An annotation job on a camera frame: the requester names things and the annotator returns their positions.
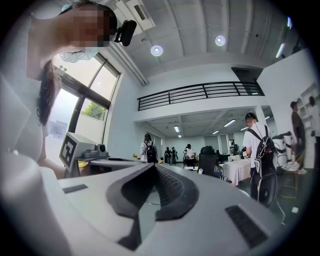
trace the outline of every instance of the white table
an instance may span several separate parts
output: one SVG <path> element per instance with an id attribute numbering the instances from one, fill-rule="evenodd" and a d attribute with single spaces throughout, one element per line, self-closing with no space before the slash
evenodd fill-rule
<path id="1" fill-rule="evenodd" d="M 239 181 L 250 178 L 250 158 L 225 162 L 222 175 L 237 186 Z"/>

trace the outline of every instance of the black metal railing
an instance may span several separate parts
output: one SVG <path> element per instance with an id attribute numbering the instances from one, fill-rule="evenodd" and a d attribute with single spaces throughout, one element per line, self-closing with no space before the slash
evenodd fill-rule
<path id="1" fill-rule="evenodd" d="M 140 97 L 138 111 L 169 104 L 231 96 L 265 96 L 257 82 L 207 82 Z"/>

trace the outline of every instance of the black backpack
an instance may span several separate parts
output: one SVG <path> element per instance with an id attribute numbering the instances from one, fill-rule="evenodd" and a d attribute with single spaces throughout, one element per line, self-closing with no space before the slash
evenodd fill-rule
<path id="1" fill-rule="evenodd" d="M 145 158 L 146 158 L 147 163 L 158 163 L 157 151 L 156 151 L 156 148 L 154 147 L 153 141 L 151 142 L 151 145 L 148 145 L 144 141 L 144 145 L 146 146 Z"/>
<path id="2" fill-rule="evenodd" d="M 265 137 L 261 138 L 253 129 L 248 129 L 248 132 L 255 136 L 260 143 L 256 150 L 256 155 L 254 156 L 254 162 L 256 171 L 261 177 L 268 175 L 270 173 L 275 173 L 276 168 L 273 164 L 274 154 L 277 152 L 273 140 L 269 137 L 268 128 L 265 125 Z"/>

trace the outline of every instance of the person in black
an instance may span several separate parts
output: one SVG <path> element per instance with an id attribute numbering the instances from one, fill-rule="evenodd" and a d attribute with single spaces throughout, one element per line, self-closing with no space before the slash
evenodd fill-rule
<path id="1" fill-rule="evenodd" d="M 173 146 L 172 147 L 172 164 L 173 165 L 175 165 L 177 163 L 176 159 L 178 159 L 178 154 L 177 154 L 177 151 L 175 150 L 175 147 Z"/>
<path id="2" fill-rule="evenodd" d="M 292 108 L 291 121 L 292 121 L 293 132 L 297 141 L 297 144 L 295 145 L 295 152 L 294 152 L 295 161 L 300 164 L 297 174 L 306 174 L 307 171 L 303 168 L 304 160 L 305 160 L 304 159 L 305 151 L 306 151 L 305 126 L 298 114 L 298 102 L 292 101 L 290 103 L 290 107 Z"/>
<path id="3" fill-rule="evenodd" d="M 167 164 L 169 164 L 169 165 L 171 165 L 172 163 L 171 163 L 171 154 L 172 154 L 172 152 L 171 152 L 171 150 L 169 149 L 169 147 L 167 146 L 166 147 L 166 151 L 164 152 L 164 157 L 165 157 L 165 163 L 167 163 Z"/>

